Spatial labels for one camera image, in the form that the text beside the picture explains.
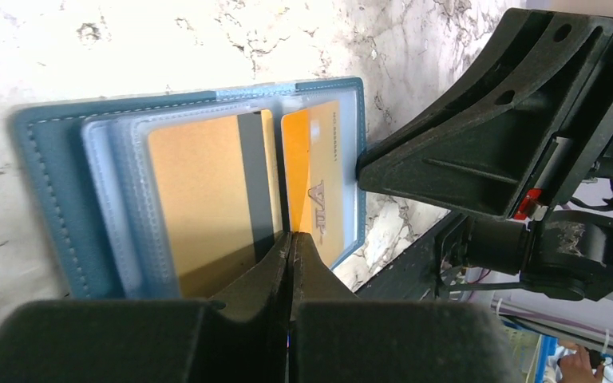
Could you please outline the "gold credit card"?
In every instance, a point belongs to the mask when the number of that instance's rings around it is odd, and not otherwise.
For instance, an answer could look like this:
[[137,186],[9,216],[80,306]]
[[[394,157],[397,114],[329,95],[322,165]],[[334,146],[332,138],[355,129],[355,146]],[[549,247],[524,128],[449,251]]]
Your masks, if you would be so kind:
[[310,234],[333,267],[346,249],[339,102],[287,114],[281,133],[290,229]]
[[283,229],[272,112],[158,128],[147,147],[180,293],[210,297]]

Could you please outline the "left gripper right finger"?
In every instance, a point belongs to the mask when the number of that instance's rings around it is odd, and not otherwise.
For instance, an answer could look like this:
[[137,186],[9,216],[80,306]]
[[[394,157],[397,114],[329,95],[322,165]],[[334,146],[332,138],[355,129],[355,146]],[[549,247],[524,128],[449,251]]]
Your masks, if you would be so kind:
[[292,236],[292,382],[515,382],[500,321],[468,303],[358,298]]

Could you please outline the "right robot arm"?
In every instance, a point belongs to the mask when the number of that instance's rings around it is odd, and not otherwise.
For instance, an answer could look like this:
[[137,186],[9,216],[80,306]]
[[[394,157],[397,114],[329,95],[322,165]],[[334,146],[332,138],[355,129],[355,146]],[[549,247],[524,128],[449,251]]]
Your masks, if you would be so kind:
[[364,191],[443,207],[433,294],[613,293],[613,17],[512,8],[474,63],[357,163]]

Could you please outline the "blue leather card holder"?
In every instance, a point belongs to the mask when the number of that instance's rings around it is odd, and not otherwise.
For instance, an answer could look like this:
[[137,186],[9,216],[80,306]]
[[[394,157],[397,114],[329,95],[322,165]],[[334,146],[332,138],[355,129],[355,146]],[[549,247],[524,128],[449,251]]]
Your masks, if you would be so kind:
[[353,129],[357,149],[362,150],[365,147],[365,108],[363,81],[359,77],[98,101],[62,101],[30,106],[14,113],[10,118],[14,142],[22,155],[71,295],[80,299],[128,297],[114,262],[101,204],[84,153],[83,122],[93,117],[111,120],[129,113],[215,106],[224,101],[264,97],[281,100],[348,89],[356,96],[351,109],[357,119]]

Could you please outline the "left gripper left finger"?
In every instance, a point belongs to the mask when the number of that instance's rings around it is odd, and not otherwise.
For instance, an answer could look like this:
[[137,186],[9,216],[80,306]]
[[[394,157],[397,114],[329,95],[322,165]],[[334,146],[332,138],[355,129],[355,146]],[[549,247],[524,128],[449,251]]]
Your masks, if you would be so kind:
[[209,299],[20,306],[0,326],[0,382],[282,382],[291,240]]

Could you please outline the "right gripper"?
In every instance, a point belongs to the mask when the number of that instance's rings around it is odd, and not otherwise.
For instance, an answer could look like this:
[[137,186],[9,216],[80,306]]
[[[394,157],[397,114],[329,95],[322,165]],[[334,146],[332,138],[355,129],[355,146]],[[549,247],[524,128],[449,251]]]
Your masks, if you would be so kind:
[[613,17],[511,8],[441,97],[358,159],[359,187],[542,220],[613,183]]

